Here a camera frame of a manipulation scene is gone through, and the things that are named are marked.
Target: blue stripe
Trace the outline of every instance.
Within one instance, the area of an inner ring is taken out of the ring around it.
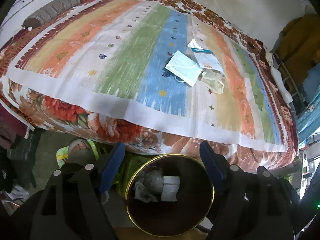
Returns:
[[[177,11],[172,11],[159,34],[156,48],[147,64],[145,76],[138,90],[137,102],[145,102],[146,106],[164,113],[185,116],[186,90],[184,83],[177,82],[172,75],[164,75],[164,67],[170,60],[168,53],[179,50],[186,52],[188,17]]]
[[[275,116],[273,114],[272,108],[270,106],[270,102],[269,102],[267,93],[265,91],[265,87],[264,87],[264,85],[262,83],[262,79],[260,78],[259,72],[257,70],[257,67],[252,62],[250,57],[248,56],[248,53],[244,49],[242,49],[240,46],[237,46],[237,47],[239,47],[241,52],[244,54],[246,60],[248,61],[248,63],[250,64],[250,66],[252,67],[252,69],[254,70],[254,72],[256,74],[256,79],[257,79],[258,85],[260,87],[260,91],[263,94],[264,102],[265,102],[265,105],[266,105],[266,110],[267,110],[268,116],[269,116],[271,124],[272,124],[273,135],[274,135],[274,138],[275,138],[275,144],[280,145],[280,144],[282,144],[281,143],[281,138],[280,138],[280,130],[279,130],[278,125],[276,124],[276,119],[275,119]]]

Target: light blue face mask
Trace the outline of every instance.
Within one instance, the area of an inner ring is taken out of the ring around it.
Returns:
[[[197,63],[195,63],[193,60],[191,60],[178,50],[170,59],[169,63],[165,66],[165,69],[181,78],[191,87],[195,85],[202,71],[202,68],[200,68]]]

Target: dark blue flower motif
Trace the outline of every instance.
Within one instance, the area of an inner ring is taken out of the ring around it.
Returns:
[[[167,71],[164,71],[162,75],[163,75],[164,77],[170,77],[170,73],[167,72]]]
[[[98,56],[98,58],[99,58],[99,59],[105,59],[105,58],[106,58],[106,54],[104,54],[104,53],[103,53],[103,54],[100,54],[100,55]]]

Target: round container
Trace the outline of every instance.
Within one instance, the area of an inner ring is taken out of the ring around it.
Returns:
[[[161,194],[154,194],[158,202],[134,199],[135,178],[149,166],[162,168],[164,176],[180,177],[176,202],[162,202]],[[213,198],[214,189],[204,166],[182,154],[164,154],[145,163],[130,179],[124,196],[131,221],[153,236],[177,236],[193,229],[208,214]]]

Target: green stripe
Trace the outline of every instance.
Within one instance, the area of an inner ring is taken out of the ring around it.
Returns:
[[[271,123],[271,120],[269,118],[269,115],[268,115],[268,112],[266,109],[266,103],[264,101],[263,94],[261,93],[259,84],[257,82],[256,73],[252,69],[250,63],[246,59],[245,55],[242,53],[242,50],[239,48],[239,46],[236,44],[233,44],[233,47],[234,47],[234,51],[237,54],[244,70],[249,75],[251,87],[252,87],[252,92],[253,92],[253,96],[254,96],[254,101],[257,104],[258,108],[260,109],[260,116],[261,116],[264,139],[268,143],[275,143],[272,123]]]
[[[170,9],[157,6],[140,24],[127,44],[106,66],[99,77],[95,91],[117,97],[133,99],[138,92],[149,58],[156,46],[157,38],[169,16]]]

